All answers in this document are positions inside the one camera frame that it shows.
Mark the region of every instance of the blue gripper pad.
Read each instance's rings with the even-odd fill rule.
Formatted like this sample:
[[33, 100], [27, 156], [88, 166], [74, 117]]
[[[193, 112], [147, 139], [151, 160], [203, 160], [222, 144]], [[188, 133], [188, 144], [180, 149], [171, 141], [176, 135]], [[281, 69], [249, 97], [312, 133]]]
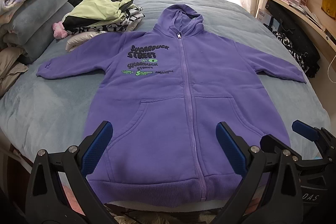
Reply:
[[107, 122], [82, 157], [81, 173], [84, 177], [93, 173], [98, 161], [104, 153], [105, 148], [109, 144], [112, 135], [112, 124]]
[[234, 172], [245, 177], [247, 174], [246, 158], [221, 123], [217, 124], [216, 137]]
[[305, 137], [306, 139], [310, 140], [311, 142], [315, 142], [319, 139], [319, 135], [316, 129], [299, 120], [293, 122], [292, 130]]

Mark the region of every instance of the hoodie sleeve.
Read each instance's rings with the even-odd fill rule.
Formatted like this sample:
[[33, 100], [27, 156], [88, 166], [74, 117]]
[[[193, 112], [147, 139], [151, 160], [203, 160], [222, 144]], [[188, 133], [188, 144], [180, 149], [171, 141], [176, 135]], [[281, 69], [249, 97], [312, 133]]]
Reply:
[[271, 54], [234, 42], [240, 56], [254, 69], [281, 79], [306, 83], [303, 73], [293, 64]]
[[85, 42], [71, 53], [44, 62], [36, 75], [46, 79], [79, 75], [97, 69], [104, 71], [122, 48], [123, 33], [103, 33]]

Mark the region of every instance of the hood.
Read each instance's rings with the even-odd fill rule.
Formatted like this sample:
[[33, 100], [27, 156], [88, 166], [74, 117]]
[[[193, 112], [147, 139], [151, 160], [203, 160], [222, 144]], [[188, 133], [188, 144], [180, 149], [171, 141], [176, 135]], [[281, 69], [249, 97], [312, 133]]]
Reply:
[[188, 5], [175, 4], [163, 10], [154, 29], [169, 37], [178, 33], [189, 37], [204, 29], [203, 16]]

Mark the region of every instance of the kangaroo pocket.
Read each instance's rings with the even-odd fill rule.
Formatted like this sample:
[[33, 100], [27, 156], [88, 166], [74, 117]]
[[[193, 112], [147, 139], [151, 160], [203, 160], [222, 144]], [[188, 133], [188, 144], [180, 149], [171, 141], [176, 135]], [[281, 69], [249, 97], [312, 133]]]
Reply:
[[142, 100], [105, 154], [110, 180], [153, 184], [196, 178], [184, 98]]
[[264, 135], [242, 115], [234, 98], [228, 96], [195, 97], [197, 133], [202, 159], [208, 175], [234, 173], [216, 138], [216, 126], [226, 122], [248, 145], [258, 145]]

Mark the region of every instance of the zipper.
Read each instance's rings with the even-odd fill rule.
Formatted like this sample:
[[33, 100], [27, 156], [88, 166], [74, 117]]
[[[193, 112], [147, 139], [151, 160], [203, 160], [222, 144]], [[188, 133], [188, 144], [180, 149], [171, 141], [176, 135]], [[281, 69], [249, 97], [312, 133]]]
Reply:
[[182, 69], [183, 69], [183, 73], [184, 73], [184, 82], [185, 82], [185, 86], [186, 86], [186, 93], [187, 93], [187, 100], [188, 100], [188, 110], [189, 110], [189, 125], [190, 125], [190, 132], [191, 132], [191, 140], [192, 140], [192, 144], [193, 144], [193, 152], [194, 152], [194, 158], [195, 158], [195, 162], [196, 162], [196, 169], [197, 169], [197, 173], [198, 173], [198, 178], [199, 181], [201, 183], [201, 188], [202, 188], [202, 197], [201, 197], [201, 201], [205, 201], [206, 200], [206, 193], [207, 193], [207, 187], [205, 184], [205, 180], [204, 180], [204, 175], [200, 166], [200, 162], [198, 160], [198, 156], [197, 156], [197, 147], [196, 147], [196, 138], [195, 138], [195, 132], [194, 132], [194, 119], [193, 119], [193, 105], [192, 105], [192, 101], [191, 101], [191, 91], [190, 91], [190, 87], [189, 87], [189, 78], [188, 78], [188, 71], [187, 71], [187, 65], [186, 65], [186, 61], [185, 61], [185, 55], [184, 55], [184, 48], [183, 48], [183, 43], [182, 43], [182, 35], [180, 33], [177, 34], [177, 38], [178, 38], [178, 42], [180, 44], [180, 48], [181, 48], [181, 53], [182, 53]]

